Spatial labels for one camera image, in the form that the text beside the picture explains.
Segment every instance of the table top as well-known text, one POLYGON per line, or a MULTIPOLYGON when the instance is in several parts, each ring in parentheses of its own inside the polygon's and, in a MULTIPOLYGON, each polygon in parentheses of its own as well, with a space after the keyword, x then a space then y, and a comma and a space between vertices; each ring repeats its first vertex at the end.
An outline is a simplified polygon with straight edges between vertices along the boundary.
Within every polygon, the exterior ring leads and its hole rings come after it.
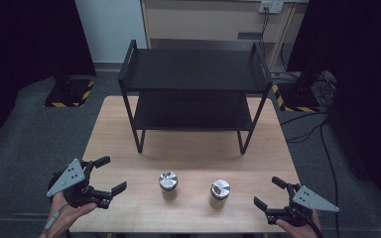
POLYGON ((269 72, 254 51, 135 49, 125 60, 126 90, 263 93, 269 72))
MULTIPOLYGON (((137 97, 131 96, 134 109, 137 97)), ((248 98, 252 115, 260 98, 248 98)), ((253 204, 258 196, 269 208, 288 205, 287 193, 271 183, 273 176, 299 182, 275 109, 267 100, 245 155, 236 132, 147 131, 142 154, 137 153, 120 96, 104 100, 83 159, 110 156, 111 163, 91 174, 95 189, 110 190, 127 180, 108 209, 80 217, 72 232, 258 233, 281 232, 268 225, 253 204), (160 174, 173 171, 174 192, 159 186, 160 174), (210 194, 217 179, 230 184, 230 194, 218 201, 210 194)))

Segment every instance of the black stand base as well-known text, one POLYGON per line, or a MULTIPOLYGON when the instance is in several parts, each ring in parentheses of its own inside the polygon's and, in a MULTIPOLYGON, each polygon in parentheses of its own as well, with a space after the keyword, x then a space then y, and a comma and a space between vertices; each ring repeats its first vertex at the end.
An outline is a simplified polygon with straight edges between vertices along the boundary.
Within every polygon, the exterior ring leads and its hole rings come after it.
POLYGON ((278 83, 273 86, 274 94, 282 111, 319 111, 319 104, 314 94, 306 90, 302 97, 297 97, 293 83, 278 83))
POLYGON ((46 98, 46 107, 80 107, 85 103, 91 91, 94 82, 89 79, 73 79, 72 93, 64 93, 54 86, 48 98, 46 98))

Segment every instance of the metal canister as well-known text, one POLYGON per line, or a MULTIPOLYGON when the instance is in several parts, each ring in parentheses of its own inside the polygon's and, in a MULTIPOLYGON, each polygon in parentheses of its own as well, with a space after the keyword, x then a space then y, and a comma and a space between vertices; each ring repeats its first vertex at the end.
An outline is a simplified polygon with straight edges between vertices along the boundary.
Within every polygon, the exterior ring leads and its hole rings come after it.
POLYGON ((215 180, 211 185, 211 194, 218 200, 227 198, 230 194, 230 184, 224 179, 215 180))
POLYGON ((174 190, 178 186, 178 176, 175 172, 165 172, 159 177, 160 187, 165 191, 174 190))

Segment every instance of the black object on table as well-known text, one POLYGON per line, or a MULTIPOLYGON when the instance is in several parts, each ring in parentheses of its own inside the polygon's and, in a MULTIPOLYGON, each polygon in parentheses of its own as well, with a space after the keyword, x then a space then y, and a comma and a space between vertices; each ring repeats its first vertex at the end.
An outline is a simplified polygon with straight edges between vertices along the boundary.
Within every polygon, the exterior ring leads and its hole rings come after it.
POLYGON ((138 153, 146 130, 194 130, 236 131, 244 154, 272 86, 261 53, 257 43, 244 52, 147 50, 132 40, 119 85, 138 153), (135 115, 128 92, 139 92, 135 115), (262 94, 253 120, 247 94, 262 94), (241 131, 248 132, 244 143, 241 131))

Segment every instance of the shiny metal object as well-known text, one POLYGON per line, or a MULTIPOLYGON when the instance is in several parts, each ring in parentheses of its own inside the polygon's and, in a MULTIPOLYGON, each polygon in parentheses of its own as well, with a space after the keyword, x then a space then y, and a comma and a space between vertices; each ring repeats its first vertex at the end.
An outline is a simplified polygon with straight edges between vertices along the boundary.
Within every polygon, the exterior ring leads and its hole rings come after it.
POLYGON ((163 190, 171 191, 178 186, 178 176, 174 172, 162 173, 159 177, 159 184, 163 190))
POLYGON ((227 198, 230 194, 230 184, 224 179, 215 180, 211 186, 211 194, 219 200, 227 198))

